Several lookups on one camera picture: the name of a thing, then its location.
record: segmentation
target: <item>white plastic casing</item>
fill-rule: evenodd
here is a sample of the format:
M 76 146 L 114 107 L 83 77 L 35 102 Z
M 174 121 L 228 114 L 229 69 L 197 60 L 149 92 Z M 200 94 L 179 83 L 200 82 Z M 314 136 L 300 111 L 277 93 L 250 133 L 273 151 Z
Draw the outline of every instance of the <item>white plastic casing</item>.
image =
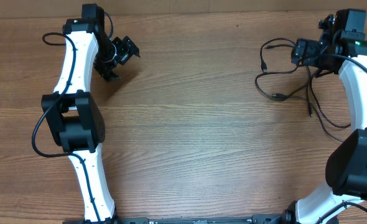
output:
M 85 160 L 92 196 L 95 198 L 96 209 L 101 221 L 104 221 L 106 218 L 111 218 L 114 213 L 114 201 L 110 196 L 108 185 L 106 183 L 105 172 L 103 170 L 102 144 L 98 144 L 94 153 L 90 153 L 89 150 L 75 151 L 73 153 L 79 155 Z M 81 193 L 83 194 L 85 220 L 97 222 L 98 219 L 91 203 L 90 194 L 88 193 L 88 187 L 86 185 L 83 166 L 76 157 L 69 156 L 69 159 L 76 170 Z
M 87 33 L 86 31 L 72 32 L 67 36 L 74 42 L 77 51 L 71 85 L 66 94 L 76 93 L 77 90 L 90 91 L 92 68 L 99 48 L 96 37 L 93 33 Z M 65 89 L 72 69 L 72 62 L 73 47 L 66 39 L 66 54 L 62 74 L 53 92 L 59 91 L 61 93 Z
M 367 56 L 359 55 L 353 60 L 367 68 Z M 339 71 L 351 114 L 351 130 L 367 128 L 367 73 L 349 61 L 344 61 Z
M 319 218 L 328 213 L 331 209 L 341 204 L 343 201 L 361 203 L 359 197 L 350 195 L 337 196 L 333 194 L 331 187 L 324 182 L 316 190 L 314 190 L 308 197 L 299 200 L 295 205 L 295 217 L 297 222 L 301 224 L 315 224 Z M 329 219 L 338 215 L 345 208 L 342 207 L 335 213 L 323 220 L 322 224 L 326 224 Z

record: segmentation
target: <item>light wood tabletop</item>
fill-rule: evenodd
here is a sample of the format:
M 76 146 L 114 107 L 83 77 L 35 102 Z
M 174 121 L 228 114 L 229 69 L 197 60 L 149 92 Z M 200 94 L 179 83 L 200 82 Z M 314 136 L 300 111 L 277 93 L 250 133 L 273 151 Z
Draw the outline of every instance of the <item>light wood tabletop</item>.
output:
M 318 40 L 318 20 L 334 13 L 113 16 L 114 36 L 128 35 L 142 56 L 114 70 L 119 82 L 92 74 L 91 92 L 106 123 L 103 165 L 119 215 L 281 213 L 320 185 L 327 158 L 340 143 L 323 132 L 315 114 L 308 115 L 305 101 L 271 101 L 254 78 L 264 42 Z M 30 144 L 41 97 L 53 91 L 65 55 L 65 47 L 45 45 L 41 36 L 61 32 L 65 19 L 0 20 L 0 223 L 83 218 L 70 161 L 40 157 Z M 367 20 L 365 32 L 367 39 Z M 287 48 L 265 50 L 264 59 L 268 71 L 294 67 Z M 260 85 L 268 93 L 289 93 L 306 81 L 299 68 L 262 78 Z M 331 120 L 350 122 L 337 75 L 314 80 L 314 90 Z M 341 139 L 350 133 L 328 130 Z M 47 123 L 37 145 L 48 153 L 62 151 Z M 350 208 L 340 220 L 367 223 L 367 214 Z

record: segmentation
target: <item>wood grain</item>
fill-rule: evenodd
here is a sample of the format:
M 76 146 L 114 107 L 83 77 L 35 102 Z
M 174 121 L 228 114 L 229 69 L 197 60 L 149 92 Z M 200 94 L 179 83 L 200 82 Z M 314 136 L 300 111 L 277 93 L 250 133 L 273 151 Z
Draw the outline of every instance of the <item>wood grain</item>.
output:
M 339 146 L 309 117 L 304 101 L 273 102 L 254 87 L 259 48 L 275 37 L 318 39 L 318 19 L 333 11 L 114 16 L 115 35 L 141 49 L 93 96 L 106 122 L 103 164 L 122 217 L 238 217 L 281 213 L 324 180 Z M 83 201 L 66 158 L 46 159 L 30 137 L 40 99 L 60 75 L 64 48 L 42 34 L 65 19 L 0 20 L 0 223 L 61 223 L 83 218 Z M 268 70 L 289 70 L 289 50 L 265 51 Z M 269 93 L 305 83 L 304 69 L 260 81 Z M 323 110 L 349 122 L 342 84 L 316 79 Z M 345 138 L 350 130 L 329 130 Z M 47 125 L 37 145 L 60 152 Z M 342 223 L 367 222 L 355 208 Z

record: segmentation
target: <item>wooden table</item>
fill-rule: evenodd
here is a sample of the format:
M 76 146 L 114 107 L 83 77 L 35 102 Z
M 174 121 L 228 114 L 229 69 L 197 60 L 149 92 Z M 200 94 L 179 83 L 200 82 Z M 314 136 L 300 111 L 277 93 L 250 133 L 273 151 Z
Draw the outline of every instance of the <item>wooden table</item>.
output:
M 318 39 L 319 19 L 334 11 L 114 16 L 115 35 L 141 49 L 106 83 L 94 71 L 92 93 L 106 123 L 108 187 L 122 217 L 242 217 L 281 213 L 324 181 L 340 145 L 309 117 L 304 101 L 274 102 L 254 86 L 267 40 Z M 64 47 L 41 36 L 65 18 L 0 20 L 0 223 L 61 223 L 83 218 L 77 177 L 67 158 L 46 159 L 30 145 L 40 100 L 59 79 Z M 266 50 L 269 71 L 290 70 L 289 49 Z M 260 81 L 288 93 L 305 69 Z M 326 114 L 349 122 L 336 75 L 314 81 Z M 346 138 L 350 130 L 336 131 Z M 37 145 L 60 152 L 43 124 Z M 342 223 L 366 222 L 351 208 Z

